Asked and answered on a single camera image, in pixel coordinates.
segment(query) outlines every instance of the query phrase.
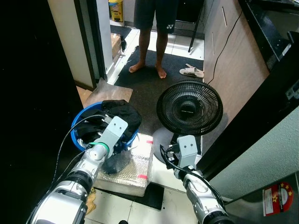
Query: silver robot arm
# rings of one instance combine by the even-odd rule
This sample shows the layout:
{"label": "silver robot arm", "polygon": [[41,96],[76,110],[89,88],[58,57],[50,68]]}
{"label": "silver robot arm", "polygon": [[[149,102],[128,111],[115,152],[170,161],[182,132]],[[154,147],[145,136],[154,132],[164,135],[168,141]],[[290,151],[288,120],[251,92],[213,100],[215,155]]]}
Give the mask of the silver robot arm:
{"label": "silver robot arm", "polygon": [[161,155],[167,168],[174,170],[176,178],[183,181],[188,199],[200,224],[233,224],[225,211],[223,201],[218,192],[194,170],[197,146],[195,137],[187,135],[179,137],[177,144],[170,145]]}
{"label": "silver robot arm", "polygon": [[108,123],[95,145],[86,150],[80,161],[38,204],[29,218],[31,224],[83,224],[87,211],[87,196],[105,159],[128,127],[119,117],[106,117]]}

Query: slipper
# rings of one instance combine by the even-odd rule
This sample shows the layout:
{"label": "slipper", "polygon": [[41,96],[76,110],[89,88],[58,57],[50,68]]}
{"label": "slipper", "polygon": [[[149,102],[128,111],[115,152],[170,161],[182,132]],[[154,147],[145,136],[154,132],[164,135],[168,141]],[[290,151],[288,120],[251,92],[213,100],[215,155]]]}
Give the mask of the slipper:
{"label": "slipper", "polygon": [[195,67],[180,69],[179,73],[184,76],[191,76],[191,77],[197,77],[197,78],[204,77],[204,74],[199,69],[197,69]]}
{"label": "slipper", "polygon": [[189,67],[189,68],[194,68],[194,66],[192,66],[192,65],[189,65],[188,63],[186,63],[186,66],[187,67]]}

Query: floor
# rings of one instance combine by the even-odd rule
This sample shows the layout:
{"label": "floor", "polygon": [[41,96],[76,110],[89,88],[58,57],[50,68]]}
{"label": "floor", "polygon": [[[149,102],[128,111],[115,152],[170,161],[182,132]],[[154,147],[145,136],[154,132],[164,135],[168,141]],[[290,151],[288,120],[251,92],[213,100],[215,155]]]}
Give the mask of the floor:
{"label": "floor", "polygon": [[[130,55],[134,52],[135,47],[139,45],[139,30],[132,28],[129,35],[125,38],[127,48],[121,54],[118,61],[115,63],[115,70],[110,79],[109,84],[114,84],[118,78],[122,68],[126,65]],[[152,31],[150,35],[149,50],[156,51],[157,32]],[[189,57],[198,60],[204,60],[204,40],[195,39],[191,52],[188,52],[191,37],[180,36],[176,34],[168,34],[168,43],[165,53],[173,54],[182,57]]]}
{"label": "floor", "polygon": [[[115,71],[108,83],[114,84],[122,68],[127,63],[130,55],[138,46],[139,30],[132,28],[126,37],[127,48],[115,64]],[[151,32],[149,50],[156,51],[157,33]],[[168,35],[166,54],[184,56],[204,60],[204,41],[195,39],[193,48],[188,53],[190,37],[174,34]],[[90,93],[77,87],[81,101],[84,102]],[[100,190],[96,192],[96,209],[85,218],[86,224],[118,224],[121,220],[129,224],[197,224],[193,211],[182,182],[175,178],[172,170],[167,170],[165,164],[155,157],[153,158],[153,179],[152,181],[165,186],[162,210],[156,210],[148,206],[117,197]]]}

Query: person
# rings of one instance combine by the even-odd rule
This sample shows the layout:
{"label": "person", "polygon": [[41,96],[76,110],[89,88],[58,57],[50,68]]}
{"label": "person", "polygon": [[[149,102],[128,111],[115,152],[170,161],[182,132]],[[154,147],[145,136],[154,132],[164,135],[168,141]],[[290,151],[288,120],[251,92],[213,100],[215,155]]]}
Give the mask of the person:
{"label": "person", "polygon": [[166,78],[162,68],[162,59],[166,49],[168,34],[173,33],[177,17],[179,0],[136,0],[134,25],[140,29],[139,35],[139,62],[129,68],[131,73],[145,66],[146,52],[150,43],[150,31],[153,26],[154,14],[157,20],[157,61],[156,70],[160,78]]}

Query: wooden cabinet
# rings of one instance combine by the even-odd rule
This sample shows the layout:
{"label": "wooden cabinet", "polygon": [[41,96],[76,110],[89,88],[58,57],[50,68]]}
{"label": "wooden cabinet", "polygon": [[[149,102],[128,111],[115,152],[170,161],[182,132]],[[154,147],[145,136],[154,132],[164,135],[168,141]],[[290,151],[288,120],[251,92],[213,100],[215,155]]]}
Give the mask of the wooden cabinet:
{"label": "wooden cabinet", "polygon": [[204,136],[204,151],[215,142],[269,75],[238,1],[220,0],[215,13],[210,16],[214,16],[214,20],[209,18],[213,22],[206,28],[204,81],[209,83],[212,80],[209,84],[219,93],[223,103],[223,118],[216,129]]}

